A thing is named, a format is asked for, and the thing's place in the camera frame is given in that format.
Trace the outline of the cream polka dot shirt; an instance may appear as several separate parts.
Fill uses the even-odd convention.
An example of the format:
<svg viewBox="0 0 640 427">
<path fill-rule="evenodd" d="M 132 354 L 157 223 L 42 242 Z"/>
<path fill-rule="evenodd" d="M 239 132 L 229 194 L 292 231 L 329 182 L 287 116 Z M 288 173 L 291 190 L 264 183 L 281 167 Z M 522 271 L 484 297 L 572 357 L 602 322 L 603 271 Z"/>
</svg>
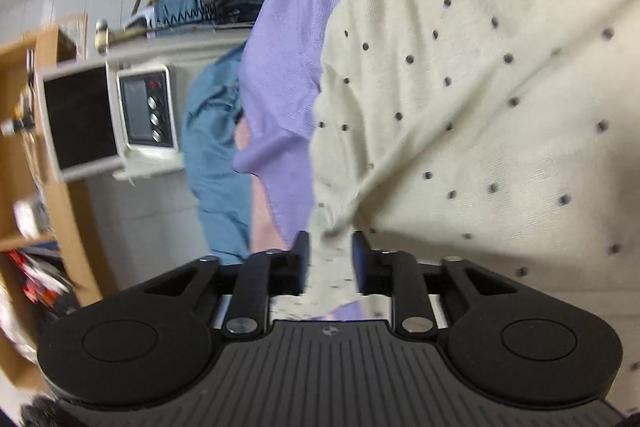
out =
<svg viewBox="0 0 640 427">
<path fill-rule="evenodd" d="M 277 317 L 355 299 L 355 231 L 638 300 L 639 0 L 340 0 L 321 67 L 311 274 Z"/>
</svg>

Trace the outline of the teal blue quilt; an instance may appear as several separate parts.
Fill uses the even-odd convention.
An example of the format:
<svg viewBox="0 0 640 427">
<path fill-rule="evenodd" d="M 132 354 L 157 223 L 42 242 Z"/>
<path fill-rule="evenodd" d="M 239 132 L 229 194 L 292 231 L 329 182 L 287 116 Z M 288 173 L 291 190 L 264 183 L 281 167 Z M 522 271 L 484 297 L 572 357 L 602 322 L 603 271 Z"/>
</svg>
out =
<svg viewBox="0 0 640 427">
<path fill-rule="evenodd" d="M 209 251 L 224 265 L 250 255 L 252 181 L 233 168 L 236 128 L 243 116 L 239 68 L 244 46 L 207 65 L 192 83 L 181 125 L 186 179 L 198 200 Z"/>
</svg>

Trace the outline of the purple floral bed sheet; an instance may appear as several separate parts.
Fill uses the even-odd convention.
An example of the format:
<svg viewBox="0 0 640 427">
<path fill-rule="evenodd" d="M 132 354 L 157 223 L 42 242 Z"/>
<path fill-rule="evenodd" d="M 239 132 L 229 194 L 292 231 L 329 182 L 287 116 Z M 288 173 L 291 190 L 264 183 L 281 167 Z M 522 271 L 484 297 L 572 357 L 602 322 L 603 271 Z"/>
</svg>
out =
<svg viewBox="0 0 640 427">
<path fill-rule="evenodd" d="M 239 82 L 241 148 L 233 167 L 253 179 L 250 248 L 286 248 L 314 207 L 309 142 L 326 23 L 338 0 L 265 0 Z"/>
</svg>

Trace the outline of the beige appliance with control panel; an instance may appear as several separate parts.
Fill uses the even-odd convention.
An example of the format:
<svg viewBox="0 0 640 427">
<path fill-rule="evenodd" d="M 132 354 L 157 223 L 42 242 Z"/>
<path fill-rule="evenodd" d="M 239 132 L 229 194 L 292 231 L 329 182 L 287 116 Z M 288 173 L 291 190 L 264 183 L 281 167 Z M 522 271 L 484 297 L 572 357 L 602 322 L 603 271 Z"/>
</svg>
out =
<svg viewBox="0 0 640 427">
<path fill-rule="evenodd" d="M 38 72 L 35 87 L 58 181 L 107 172 L 132 181 L 183 168 L 179 104 L 167 65 L 65 64 Z"/>
</svg>

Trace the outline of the wooden shelf unit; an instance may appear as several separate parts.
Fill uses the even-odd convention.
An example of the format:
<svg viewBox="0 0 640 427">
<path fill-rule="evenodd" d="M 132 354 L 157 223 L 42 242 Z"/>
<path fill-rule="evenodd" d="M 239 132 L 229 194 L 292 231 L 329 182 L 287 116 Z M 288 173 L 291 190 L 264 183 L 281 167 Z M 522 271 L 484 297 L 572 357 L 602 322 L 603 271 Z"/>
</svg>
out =
<svg viewBox="0 0 640 427">
<path fill-rule="evenodd" d="M 56 26 L 1 48 L 1 311 L 11 327 L 1 334 L 1 374 L 15 387 L 40 390 L 35 362 L 39 317 L 37 291 L 13 260 L 17 251 L 53 242 L 70 291 L 81 306 L 114 294 L 85 182 L 60 182 L 49 159 L 35 80 L 40 72 L 73 61 L 76 48 Z"/>
</svg>

